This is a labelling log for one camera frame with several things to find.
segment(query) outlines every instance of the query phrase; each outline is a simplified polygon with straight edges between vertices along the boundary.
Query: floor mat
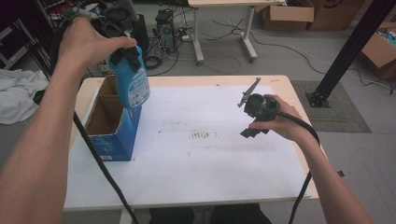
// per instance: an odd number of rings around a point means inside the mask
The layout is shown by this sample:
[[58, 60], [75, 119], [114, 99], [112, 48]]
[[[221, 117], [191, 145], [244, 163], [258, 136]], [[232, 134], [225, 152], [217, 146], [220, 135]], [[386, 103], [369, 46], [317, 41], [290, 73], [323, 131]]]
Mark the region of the floor mat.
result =
[[333, 133], [370, 133], [371, 130], [350, 100], [341, 83], [338, 83], [328, 102], [330, 107], [311, 107], [305, 93], [313, 92], [319, 81], [291, 81], [306, 115], [317, 132]]

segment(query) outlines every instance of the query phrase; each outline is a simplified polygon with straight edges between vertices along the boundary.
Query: white cloth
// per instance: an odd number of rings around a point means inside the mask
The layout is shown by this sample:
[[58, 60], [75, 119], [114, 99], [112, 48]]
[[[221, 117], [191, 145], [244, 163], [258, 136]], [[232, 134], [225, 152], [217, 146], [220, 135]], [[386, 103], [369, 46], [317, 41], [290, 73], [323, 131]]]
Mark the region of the white cloth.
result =
[[47, 86], [42, 71], [0, 69], [0, 123], [12, 124], [31, 117], [37, 109], [35, 93]]

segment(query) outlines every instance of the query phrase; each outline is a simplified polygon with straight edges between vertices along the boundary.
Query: cardboard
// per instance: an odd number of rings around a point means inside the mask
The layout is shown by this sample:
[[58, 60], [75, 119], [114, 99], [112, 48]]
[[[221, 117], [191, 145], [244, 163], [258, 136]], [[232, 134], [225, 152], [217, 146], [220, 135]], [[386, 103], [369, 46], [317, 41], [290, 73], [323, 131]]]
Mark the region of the cardboard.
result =
[[272, 31], [303, 31], [314, 20], [314, 8], [309, 0], [302, 7], [269, 6], [262, 10], [262, 26]]
[[[396, 28], [394, 22], [383, 22], [379, 31]], [[396, 78], [396, 47], [387, 39], [374, 34], [361, 50], [361, 58], [381, 79]]]
[[93, 103], [85, 130], [102, 161], [130, 161], [142, 107], [124, 108], [116, 79], [106, 77]]
[[311, 0], [315, 19], [307, 26], [309, 31], [345, 30], [361, 9], [364, 0]]

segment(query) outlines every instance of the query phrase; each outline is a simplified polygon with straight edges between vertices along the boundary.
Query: blue cardboard box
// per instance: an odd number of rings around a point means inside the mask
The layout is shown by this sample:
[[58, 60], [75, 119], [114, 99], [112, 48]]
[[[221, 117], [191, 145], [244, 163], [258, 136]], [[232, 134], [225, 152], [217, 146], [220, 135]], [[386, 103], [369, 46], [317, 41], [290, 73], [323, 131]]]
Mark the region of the blue cardboard box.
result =
[[[105, 78], [103, 86], [109, 83]], [[85, 129], [102, 161], [130, 161], [142, 107], [126, 109], [118, 95], [101, 91]]]

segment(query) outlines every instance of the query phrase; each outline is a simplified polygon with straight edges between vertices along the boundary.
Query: bottle label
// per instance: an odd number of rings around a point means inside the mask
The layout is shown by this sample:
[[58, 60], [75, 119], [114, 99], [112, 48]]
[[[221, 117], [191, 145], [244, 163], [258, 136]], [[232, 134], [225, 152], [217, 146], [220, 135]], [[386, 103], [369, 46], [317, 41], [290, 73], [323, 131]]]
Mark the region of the bottle label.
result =
[[140, 68], [129, 85], [128, 99], [131, 107], [145, 103], [149, 98], [149, 81], [144, 68]]

